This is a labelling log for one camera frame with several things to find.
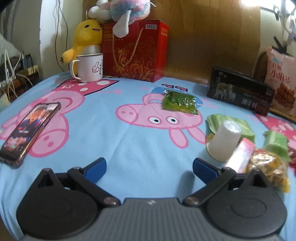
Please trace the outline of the small green snack packet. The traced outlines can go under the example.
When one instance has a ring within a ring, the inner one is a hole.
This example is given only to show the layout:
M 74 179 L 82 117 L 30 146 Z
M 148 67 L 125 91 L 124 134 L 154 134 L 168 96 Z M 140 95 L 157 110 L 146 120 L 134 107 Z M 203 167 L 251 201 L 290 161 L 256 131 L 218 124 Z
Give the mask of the small green snack packet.
M 291 158 L 288 154 L 288 139 L 286 136 L 275 131 L 266 131 L 264 133 L 263 149 L 280 156 L 283 160 L 290 162 Z

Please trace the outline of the pink fried dough snack bag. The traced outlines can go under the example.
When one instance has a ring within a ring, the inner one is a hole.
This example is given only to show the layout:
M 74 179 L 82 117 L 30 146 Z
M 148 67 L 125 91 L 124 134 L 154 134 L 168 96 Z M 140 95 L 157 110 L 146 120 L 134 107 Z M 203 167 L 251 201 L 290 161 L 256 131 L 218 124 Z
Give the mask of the pink fried dough snack bag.
M 291 114 L 295 108 L 295 57 L 281 54 L 272 47 L 266 49 L 266 54 L 265 83 L 275 90 L 273 107 Z

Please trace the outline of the smartphone in clear case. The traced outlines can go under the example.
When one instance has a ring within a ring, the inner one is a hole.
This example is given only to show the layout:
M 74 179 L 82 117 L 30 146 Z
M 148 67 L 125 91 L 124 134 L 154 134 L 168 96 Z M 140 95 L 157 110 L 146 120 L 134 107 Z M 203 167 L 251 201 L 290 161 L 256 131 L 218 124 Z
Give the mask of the smartphone in clear case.
M 1 161 L 18 168 L 47 123 L 60 110 L 61 104 L 39 103 L 13 129 L 1 147 Z

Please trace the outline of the white power strip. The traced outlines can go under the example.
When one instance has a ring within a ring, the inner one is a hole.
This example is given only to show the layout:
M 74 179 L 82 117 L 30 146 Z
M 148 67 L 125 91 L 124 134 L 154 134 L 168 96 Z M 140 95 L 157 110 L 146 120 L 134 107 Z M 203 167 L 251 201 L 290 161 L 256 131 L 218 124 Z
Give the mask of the white power strip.
M 295 41 L 295 15 L 291 14 L 285 21 L 283 41 L 290 45 Z

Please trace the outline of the red gift box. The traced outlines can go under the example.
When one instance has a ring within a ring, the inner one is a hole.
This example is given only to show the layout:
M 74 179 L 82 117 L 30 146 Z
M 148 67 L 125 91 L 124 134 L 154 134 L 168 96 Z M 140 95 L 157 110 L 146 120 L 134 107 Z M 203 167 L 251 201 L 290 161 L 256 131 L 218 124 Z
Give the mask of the red gift box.
M 160 20 L 142 20 L 129 25 L 129 33 L 118 38 L 115 23 L 103 25 L 103 74 L 156 82 L 164 76 L 169 25 Z

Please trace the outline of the green pickled vegetable packet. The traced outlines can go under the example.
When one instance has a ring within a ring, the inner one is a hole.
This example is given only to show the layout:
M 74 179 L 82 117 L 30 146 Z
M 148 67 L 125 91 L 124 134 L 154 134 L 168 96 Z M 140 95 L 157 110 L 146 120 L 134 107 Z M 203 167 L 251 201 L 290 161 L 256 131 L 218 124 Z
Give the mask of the green pickled vegetable packet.
M 167 91 L 162 101 L 162 109 L 187 114 L 198 114 L 194 96 L 170 90 Z

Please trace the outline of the black sheep print box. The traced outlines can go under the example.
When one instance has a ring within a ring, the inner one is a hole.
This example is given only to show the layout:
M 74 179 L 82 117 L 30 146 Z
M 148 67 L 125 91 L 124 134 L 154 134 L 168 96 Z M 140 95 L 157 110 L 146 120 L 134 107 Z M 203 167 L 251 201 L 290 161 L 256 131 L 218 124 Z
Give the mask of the black sheep print box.
M 275 90 L 240 72 L 213 66 L 207 96 L 267 115 Z

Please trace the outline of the white router with antennas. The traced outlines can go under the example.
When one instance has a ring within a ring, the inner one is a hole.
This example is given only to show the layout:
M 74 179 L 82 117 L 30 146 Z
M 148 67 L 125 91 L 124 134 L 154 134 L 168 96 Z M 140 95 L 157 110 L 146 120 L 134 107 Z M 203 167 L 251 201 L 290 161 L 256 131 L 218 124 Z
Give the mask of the white router with antennas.
M 20 61 L 23 59 L 23 53 L 19 54 L 18 61 L 13 67 L 9 58 L 8 51 L 4 50 L 4 74 L 5 78 L 1 78 L 1 88 L 4 88 L 11 84 L 16 79 L 16 68 Z

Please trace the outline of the red snack packet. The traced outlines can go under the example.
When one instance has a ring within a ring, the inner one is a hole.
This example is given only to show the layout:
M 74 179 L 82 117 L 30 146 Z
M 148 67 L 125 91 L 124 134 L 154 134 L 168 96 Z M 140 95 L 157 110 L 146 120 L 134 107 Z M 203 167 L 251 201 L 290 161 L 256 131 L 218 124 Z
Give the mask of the red snack packet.
M 289 157 L 291 159 L 290 165 L 295 165 L 295 163 L 296 163 L 296 152 L 295 152 L 295 150 L 292 149 L 292 148 L 288 148 L 288 154 L 289 154 Z

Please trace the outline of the pink blue plush toy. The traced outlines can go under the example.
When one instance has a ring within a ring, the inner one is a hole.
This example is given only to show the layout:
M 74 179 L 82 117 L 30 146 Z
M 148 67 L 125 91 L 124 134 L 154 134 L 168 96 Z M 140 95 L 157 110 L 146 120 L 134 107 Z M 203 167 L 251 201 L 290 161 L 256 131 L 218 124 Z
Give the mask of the pink blue plush toy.
M 118 38 L 125 37 L 129 25 L 145 19 L 156 5 L 150 0 L 111 0 L 97 1 L 88 11 L 88 17 L 104 24 L 114 21 L 112 32 Z

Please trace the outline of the yellow chips snack bag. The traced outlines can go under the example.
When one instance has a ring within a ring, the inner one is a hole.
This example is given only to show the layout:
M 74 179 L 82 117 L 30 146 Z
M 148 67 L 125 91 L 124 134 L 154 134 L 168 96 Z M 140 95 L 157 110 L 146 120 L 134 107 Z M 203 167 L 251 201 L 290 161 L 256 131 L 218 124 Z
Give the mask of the yellow chips snack bag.
M 287 162 L 283 161 L 277 154 L 263 149 L 255 149 L 244 171 L 248 173 L 252 169 L 261 170 L 277 189 L 285 193 L 290 191 Z

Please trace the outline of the wooden board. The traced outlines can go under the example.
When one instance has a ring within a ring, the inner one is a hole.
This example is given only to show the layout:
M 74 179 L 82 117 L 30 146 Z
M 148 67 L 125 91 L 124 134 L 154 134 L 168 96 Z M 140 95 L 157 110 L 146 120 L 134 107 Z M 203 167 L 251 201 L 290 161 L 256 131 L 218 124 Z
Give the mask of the wooden board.
M 252 73 L 260 45 L 260 9 L 243 1 L 152 1 L 143 20 L 169 25 L 163 77 L 207 83 L 213 65 Z

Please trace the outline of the white plastic cup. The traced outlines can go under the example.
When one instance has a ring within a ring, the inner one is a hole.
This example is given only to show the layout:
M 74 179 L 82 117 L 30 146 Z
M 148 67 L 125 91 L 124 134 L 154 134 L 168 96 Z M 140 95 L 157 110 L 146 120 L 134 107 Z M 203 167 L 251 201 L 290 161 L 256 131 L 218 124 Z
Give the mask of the white plastic cup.
M 206 144 L 208 154 L 217 161 L 227 162 L 235 151 L 241 134 L 241 127 L 236 122 L 222 122 L 214 137 Z

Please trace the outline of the white enamel mug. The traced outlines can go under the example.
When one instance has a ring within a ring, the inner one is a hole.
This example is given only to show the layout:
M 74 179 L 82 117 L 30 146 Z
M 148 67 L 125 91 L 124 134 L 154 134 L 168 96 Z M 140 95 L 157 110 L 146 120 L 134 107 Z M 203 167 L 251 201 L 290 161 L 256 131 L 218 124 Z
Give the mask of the white enamel mug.
M 103 78 L 103 54 L 78 55 L 70 63 L 72 78 L 82 83 L 99 81 Z

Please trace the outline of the yellow duck plush toy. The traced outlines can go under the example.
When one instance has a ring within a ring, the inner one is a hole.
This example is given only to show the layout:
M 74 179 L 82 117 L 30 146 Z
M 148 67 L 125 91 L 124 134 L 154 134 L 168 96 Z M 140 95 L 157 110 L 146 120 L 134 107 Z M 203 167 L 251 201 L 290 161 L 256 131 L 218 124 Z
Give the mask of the yellow duck plush toy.
M 101 52 L 102 27 L 97 20 L 82 21 L 75 29 L 73 47 L 65 51 L 60 61 L 70 63 L 78 55 Z

